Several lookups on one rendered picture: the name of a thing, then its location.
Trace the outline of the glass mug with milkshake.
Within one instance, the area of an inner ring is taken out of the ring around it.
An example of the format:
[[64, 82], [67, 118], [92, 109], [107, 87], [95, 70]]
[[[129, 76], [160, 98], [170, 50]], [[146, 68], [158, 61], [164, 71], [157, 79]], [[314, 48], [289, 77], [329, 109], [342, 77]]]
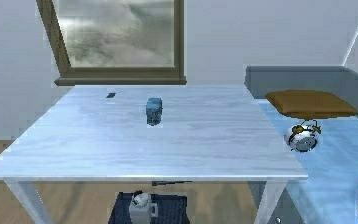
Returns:
[[158, 217], [158, 205], [152, 202], [152, 195], [137, 190], [132, 194], [129, 215], [132, 224], [151, 224]]

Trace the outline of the white wooden table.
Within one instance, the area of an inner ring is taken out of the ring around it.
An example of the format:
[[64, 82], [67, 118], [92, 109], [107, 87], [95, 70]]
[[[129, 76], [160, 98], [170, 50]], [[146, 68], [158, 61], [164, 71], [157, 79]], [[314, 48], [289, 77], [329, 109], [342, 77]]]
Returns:
[[[162, 99], [155, 126], [149, 98]], [[267, 224], [306, 176], [244, 86], [75, 86], [0, 154], [0, 180], [36, 224], [52, 224], [38, 181], [262, 181], [254, 224]]]

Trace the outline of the brown framed window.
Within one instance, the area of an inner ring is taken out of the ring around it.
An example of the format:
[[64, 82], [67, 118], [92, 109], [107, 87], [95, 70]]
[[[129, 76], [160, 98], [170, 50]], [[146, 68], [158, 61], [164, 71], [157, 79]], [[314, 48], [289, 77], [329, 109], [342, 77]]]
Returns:
[[73, 67], [52, 0], [36, 0], [38, 12], [55, 58], [57, 86], [75, 85], [185, 85], [185, 0], [174, 0], [173, 67]]

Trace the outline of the thin black bar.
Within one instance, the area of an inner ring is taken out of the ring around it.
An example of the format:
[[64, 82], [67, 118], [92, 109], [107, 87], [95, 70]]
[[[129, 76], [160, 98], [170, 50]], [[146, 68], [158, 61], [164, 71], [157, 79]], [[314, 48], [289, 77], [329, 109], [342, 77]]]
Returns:
[[173, 185], [173, 184], [183, 184], [191, 183], [192, 181], [152, 181], [152, 186], [163, 186], [163, 185]]

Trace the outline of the white alarm clock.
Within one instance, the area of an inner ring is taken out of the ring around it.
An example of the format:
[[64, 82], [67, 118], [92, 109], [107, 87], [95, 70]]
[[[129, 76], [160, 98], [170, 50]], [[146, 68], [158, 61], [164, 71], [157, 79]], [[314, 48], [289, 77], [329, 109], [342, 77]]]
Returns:
[[284, 134], [284, 141], [292, 151], [305, 153], [317, 146], [321, 133], [321, 127], [316, 120], [305, 120], [289, 128]]

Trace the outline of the brown pillow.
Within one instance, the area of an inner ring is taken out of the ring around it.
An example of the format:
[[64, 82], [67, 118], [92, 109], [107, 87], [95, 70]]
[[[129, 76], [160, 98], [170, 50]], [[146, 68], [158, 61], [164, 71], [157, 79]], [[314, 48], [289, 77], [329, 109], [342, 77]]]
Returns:
[[266, 99], [282, 115], [304, 120], [351, 117], [358, 110], [338, 96], [315, 90], [270, 92]]

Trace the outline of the bed with blue sheet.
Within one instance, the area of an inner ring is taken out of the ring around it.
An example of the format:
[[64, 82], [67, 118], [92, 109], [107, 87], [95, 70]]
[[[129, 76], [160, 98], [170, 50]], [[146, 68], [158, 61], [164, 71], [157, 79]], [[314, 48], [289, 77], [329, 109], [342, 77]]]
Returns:
[[[342, 66], [249, 66], [253, 97], [286, 89], [330, 92], [358, 110], [358, 73]], [[291, 182], [289, 196], [305, 224], [358, 224], [358, 115], [321, 120], [320, 143], [296, 158], [308, 179]]]

